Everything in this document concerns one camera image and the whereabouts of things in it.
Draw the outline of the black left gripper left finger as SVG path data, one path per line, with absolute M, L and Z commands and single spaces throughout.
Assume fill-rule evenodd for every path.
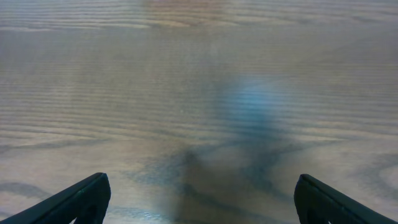
M 111 198 L 105 173 L 95 173 L 1 224 L 102 224 Z

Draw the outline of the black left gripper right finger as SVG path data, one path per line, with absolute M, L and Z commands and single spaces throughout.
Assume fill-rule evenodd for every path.
M 300 224 L 397 224 L 308 174 L 294 191 Z

